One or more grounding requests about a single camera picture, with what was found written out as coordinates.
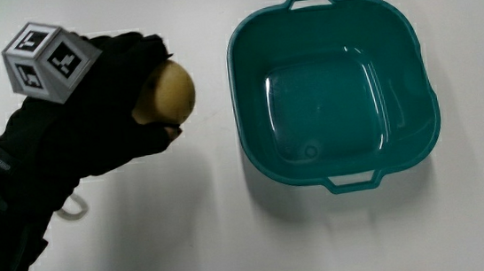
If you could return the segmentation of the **person's left hand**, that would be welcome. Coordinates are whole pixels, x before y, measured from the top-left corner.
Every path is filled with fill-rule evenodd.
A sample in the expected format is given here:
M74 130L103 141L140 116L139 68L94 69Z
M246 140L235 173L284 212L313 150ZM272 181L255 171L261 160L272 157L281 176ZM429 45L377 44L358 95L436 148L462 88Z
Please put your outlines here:
M134 116L144 84L170 56L160 36L68 33L45 45L23 35L13 47L40 51L55 74L81 79L66 102L27 97L8 120L0 166L7 170L1 196L10 208L55 212L81 178L163 152L179 136L179 125Z

